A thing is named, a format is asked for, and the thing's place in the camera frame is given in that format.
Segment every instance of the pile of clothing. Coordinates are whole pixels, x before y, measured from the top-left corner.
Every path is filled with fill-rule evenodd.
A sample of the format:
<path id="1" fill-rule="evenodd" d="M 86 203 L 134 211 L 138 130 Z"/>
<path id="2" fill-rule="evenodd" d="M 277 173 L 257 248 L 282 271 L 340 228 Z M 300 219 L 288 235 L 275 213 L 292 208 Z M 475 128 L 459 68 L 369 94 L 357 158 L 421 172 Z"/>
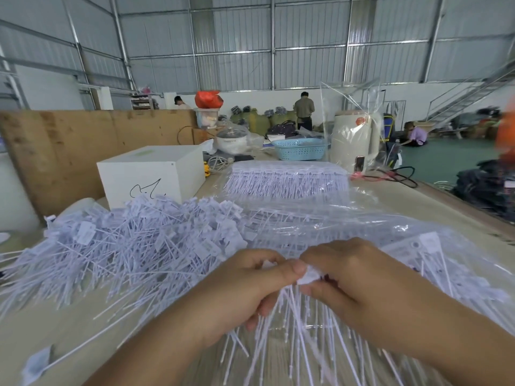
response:
<path id="1" fill-rule="evenodd" d="M 515 221 L 515 198 L 505 187 L 507 181 L 515 181 L 515 169 L 496 159 L 481 161 L 477 165 L 477 169 L 458 173 L 452 193 L 476 207 Z"/>

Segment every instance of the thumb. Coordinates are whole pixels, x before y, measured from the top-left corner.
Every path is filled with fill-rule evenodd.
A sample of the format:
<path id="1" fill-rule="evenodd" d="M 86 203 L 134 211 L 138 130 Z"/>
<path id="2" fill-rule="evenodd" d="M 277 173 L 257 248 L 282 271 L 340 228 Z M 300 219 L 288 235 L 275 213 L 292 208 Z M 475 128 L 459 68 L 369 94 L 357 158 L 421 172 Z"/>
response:
<path id="1" fill-rule="evenodd" d="M 261 294 L 266 296 L 279 291 L 287 285 L 292 285 L 304 276 L 307 264 L 299 259 L 290 259 L 278 266 L 256 271 L 255 277 Z"/>
<path id="2" fill-rule="evenodd" d="M 357 316 L 358 304 L 337 287 L 326 281 L 318 280 L 308 285 L 301 285 L 300 292 L 329 306 L 349 326 L 355 324 L 353 320 Z"/>

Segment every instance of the clear plastic bag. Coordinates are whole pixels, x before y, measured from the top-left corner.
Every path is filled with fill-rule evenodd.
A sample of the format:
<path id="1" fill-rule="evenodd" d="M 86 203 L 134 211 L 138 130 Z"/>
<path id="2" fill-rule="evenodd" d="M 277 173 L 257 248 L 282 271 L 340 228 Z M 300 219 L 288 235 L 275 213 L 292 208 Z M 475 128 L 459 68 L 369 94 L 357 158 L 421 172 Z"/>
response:
<path id="1" fill-rule="evenodd" d="M 320 85 L 324 136 L 328 144 L 326 160 L 349 173 L 363 172 L 377 157 L 384 138 L 380 113 L 380 84 Z"/>
<path id="2" fill-rule="evenodd" d="M 217 148 L 232 155 L 259 150 L 264 140 L 264 137 L 251 133 L 247 127 L 232 122 L 228 122 L 227 127 L 216 134 Z"/>

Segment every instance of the white box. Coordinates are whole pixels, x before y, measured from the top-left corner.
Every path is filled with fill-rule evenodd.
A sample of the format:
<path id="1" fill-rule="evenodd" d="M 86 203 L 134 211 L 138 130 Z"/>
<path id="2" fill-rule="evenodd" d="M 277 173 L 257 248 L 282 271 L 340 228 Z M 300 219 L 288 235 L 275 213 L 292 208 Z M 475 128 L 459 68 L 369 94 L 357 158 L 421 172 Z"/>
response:
<path id="1" fill-rule="evenodd" d="M 97 162 L 110 208 L 140 194 L 166 195 L 178 203 L 195 196 L 205 181 L 202 147 L 145 146 Z"/>

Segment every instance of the forearm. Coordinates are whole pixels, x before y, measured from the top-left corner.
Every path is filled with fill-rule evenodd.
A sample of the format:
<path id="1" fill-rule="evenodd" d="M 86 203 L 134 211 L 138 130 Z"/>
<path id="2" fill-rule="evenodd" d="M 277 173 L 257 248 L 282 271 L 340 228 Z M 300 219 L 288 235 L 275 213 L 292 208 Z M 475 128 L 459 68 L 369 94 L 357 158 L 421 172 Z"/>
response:
<path id="1" fill-rule="evenodd" d="M 203 347 L 180 302 L 124 344 L 83 386 L 179 384 Z"/>
<path id="2" fill-rule="evenodd" d="M 429 363 L 455 386 L 508 386 L 515 379 L 515 337 L 479 314 L 441 336 Z"/>

